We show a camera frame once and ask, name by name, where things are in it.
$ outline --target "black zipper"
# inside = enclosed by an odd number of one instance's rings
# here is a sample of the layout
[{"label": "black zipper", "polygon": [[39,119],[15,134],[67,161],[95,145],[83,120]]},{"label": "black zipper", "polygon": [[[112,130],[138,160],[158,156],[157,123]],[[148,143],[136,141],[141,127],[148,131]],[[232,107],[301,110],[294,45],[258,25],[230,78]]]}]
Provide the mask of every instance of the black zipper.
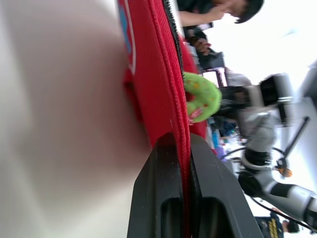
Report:
[{"label": "black zipper", "polygon": [[178,55],[178,61],[180,65],[180,70],[181,70],[182,78],[184,82],[184,65],[183,65],[183,58],[182,58],[181,42],[179,40],[176,22],[172,13],[172,7],[170,5],[170,0],[163,0],[163,4],[164,4],[164,9],[167,15],[167,19],[173,34],[173,38],[174,38],[174,42],[175,42],[175,46],[177,50],[177,55]]}]

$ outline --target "white wall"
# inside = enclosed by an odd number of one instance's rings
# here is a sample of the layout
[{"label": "white wall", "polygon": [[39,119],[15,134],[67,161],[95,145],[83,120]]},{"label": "white wall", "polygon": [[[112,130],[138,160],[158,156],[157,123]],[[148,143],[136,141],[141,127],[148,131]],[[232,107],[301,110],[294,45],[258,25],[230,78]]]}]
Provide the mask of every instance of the white wall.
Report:
[{"label": "white wall", "polygon": [[[316,60],[315,0],[266,0],[250,21],[234,24],[230,16],[206,31],[226,65],[257,84],[270,74],[287,72],[298,87],[306,66]],[[284,37],[294,31],[296,34]]]},{"label": "white wall", "polygon": [[150,150],[114,2],[0,2],[0,237],[126,236]]}]

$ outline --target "red fabric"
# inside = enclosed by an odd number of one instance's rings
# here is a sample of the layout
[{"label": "red fabric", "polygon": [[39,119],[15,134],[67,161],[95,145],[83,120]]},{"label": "red fabric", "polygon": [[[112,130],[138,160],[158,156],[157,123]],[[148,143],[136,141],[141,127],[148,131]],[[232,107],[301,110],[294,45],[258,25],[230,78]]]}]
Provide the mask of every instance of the red fabric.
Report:
[{"label": "red fabric", "polygon": [[[184,71],[190,72],[190,73],[198,73],[197,67],[194,63],[194,60],[191,56],[191,54],[188,51],[188,48],[185,44],[181,45],[182,48],[182,55],[183,55],[183,66]],[[193,99],[193,96],[186,93],[186,99],[187,101],[191,101]],[[206,138],[206,128],[207,128],[207,122],[203,121],[200,123],[195,123],[193,125],[189,126],[189,130],[191,133],[194,133],[196,135],[202,136],[204,139]]]},{"label": "red fabric", "polygon": [[[191,130],[205,137],[206,123],[196,123],[189,129],[178,55],[162,1],[118,0],[118,3],[119,9],[124,8],[125,14],[131,16],[128,31],[133,29],[133,34],[128,33],[132,47],[129,61],[132,71],[132,65],[135,64],[135,73],[127,70],[124,88],[138,120],[145,124],[152,146],[167,132],[172,131],[174,134],[185,202],[184,237],[189,238],[189,132]],[[184,46],[182,53],[185,71],[196,72],[193,60]]]}]

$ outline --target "blue logo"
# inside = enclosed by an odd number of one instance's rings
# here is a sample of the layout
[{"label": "blue logo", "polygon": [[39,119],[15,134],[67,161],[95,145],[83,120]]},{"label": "blue logo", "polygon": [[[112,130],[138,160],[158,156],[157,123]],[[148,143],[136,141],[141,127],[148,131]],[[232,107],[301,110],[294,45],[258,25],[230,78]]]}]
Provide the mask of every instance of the blue logo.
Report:
[{"label": "blue logo", "polygon": [[121,5],[119,6],[119,14],[120,14],[120,20],[121,20],[121,26],[122,26],[122,30],[123,30],[123,36],[124,36],[124,40],[125,40],[125,44],[128,50],[128,53],[131,54],[131,43],[128,37],[128,20],[127,20],[127,16],[125,14],[124,11],[124,7],[122,7]]}]

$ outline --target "green plush toy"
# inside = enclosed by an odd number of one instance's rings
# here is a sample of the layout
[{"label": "green plush toy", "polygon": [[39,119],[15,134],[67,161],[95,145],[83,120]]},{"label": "green plush toy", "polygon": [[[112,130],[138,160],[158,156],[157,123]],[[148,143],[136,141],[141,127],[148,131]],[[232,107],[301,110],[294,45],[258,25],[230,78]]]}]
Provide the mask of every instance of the green plush toy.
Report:
[{"label": "green plush toy", "polygon": [[194,100],[187,102],[190,124],[207,120],[219,110],[222,94],[212,82],[188,72],[184,82],[185,91],[194,96]]}]

